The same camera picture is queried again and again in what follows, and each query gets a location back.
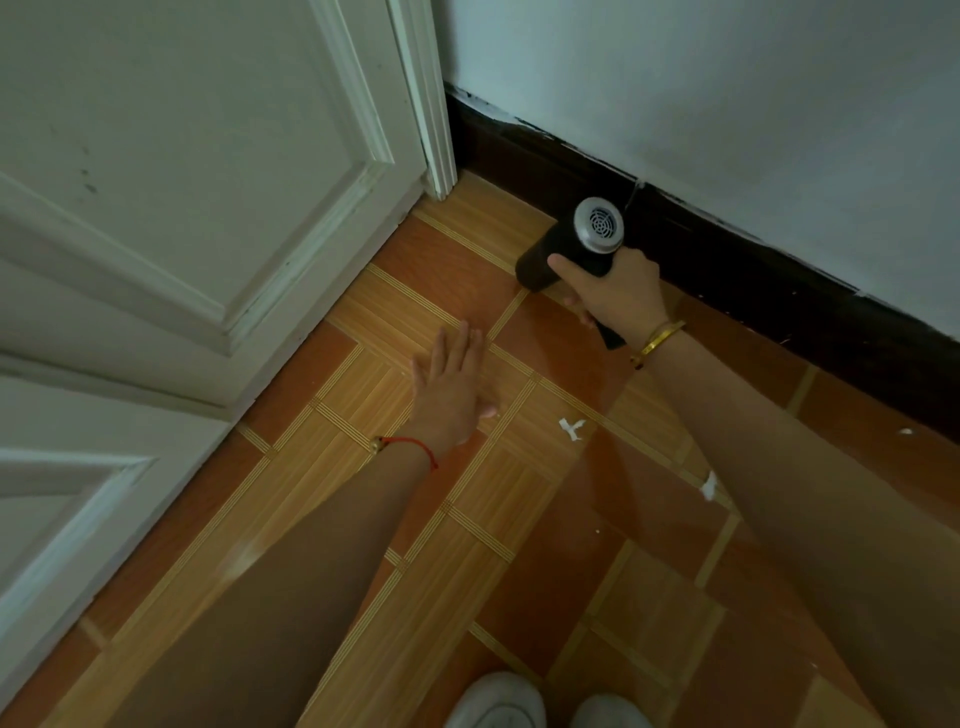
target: right hand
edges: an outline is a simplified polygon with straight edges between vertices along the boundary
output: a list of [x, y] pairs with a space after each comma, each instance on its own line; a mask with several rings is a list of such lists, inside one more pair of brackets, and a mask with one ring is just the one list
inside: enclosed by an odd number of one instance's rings
[[670, 320], [660, 292], [660, 266], [639, 250], [620, 248], [613, 254], [610, 272], [602, 278], [557, 253], [546, 262], [597, 321], [634, 349], [641, 349], [654, 331]]

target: tile floor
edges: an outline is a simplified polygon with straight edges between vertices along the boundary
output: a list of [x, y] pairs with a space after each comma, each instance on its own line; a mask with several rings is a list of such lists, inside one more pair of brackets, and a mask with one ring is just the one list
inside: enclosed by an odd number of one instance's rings
[[[624, 352], [517, 256], [551, 220], [465, 174], [421, 201], [303, 342], [0, 726], [102, 724], [227, 583], [408, 416], [406, 362], [440, 325], [486, 327], [500, 403], [420, 487], [303, 726], [440, 726], [495, 669], [541, 686], [554, 725], [596, 691], [659, 728], [880, 721], [708, 464]], [[960, 449], [665, 287], [689, 330], [760, 391], [960, 528]], [[587, 420], [583, 442], [557, 426]], [[910, 427], [913, 434], [899, 434]]]

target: white debris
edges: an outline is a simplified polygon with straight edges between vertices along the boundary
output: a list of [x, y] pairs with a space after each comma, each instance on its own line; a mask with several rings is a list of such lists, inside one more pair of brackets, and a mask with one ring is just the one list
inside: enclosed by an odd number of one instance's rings
[[564, 432], [570, 436], [570, 440], [572, 442], [576, 442], [577, 440], [581, 439], [580, 436], [577, 435], [577, 430], [586, 424], [586, 420], [578, 420], [577, 422], [573, 423], [573, 425], [566, 421], [566, 417], [560, 420], [560, 427], [562, 427]]
[[717, 493], [717, 473], [710, 471], [707, 480], [700, 486], [700, 492], [704, 494], [704, 498], [707, 500], [713, 500], [713, 497], [716, 496]]

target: white sneaker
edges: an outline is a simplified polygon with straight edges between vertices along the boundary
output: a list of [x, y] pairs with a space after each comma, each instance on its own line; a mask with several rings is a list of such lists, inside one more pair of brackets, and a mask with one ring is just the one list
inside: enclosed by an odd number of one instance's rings
[[493, 672], [467, 688], [444, 728], [546, 728], [546, 710], [529, 680]]
[[654, 728], [639, 708], [619, 695], [594, 695], [580, 704], [570, 728]]

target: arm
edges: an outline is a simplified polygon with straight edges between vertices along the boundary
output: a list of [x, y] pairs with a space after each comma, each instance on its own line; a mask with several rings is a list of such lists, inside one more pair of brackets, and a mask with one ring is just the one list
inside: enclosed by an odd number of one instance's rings
[[[549, 262], [635, 349], [668, 320], [639, 251], [618, 252], [603, 279]], [[645, 367], [889, 725], [954, 725], [960, 539], [685, 333]]]
[[[482, 353], [482, 332], [463, 322], [447, 355], [441, 329], [429, 375], [413, 364], [413, 414], [397, 435], [421, 440], [438, 458], [465, 442], [480, 412]], [[429, 470], [416, 445], [377, 454], [228, 587], [110, 725], [294, 725]]]

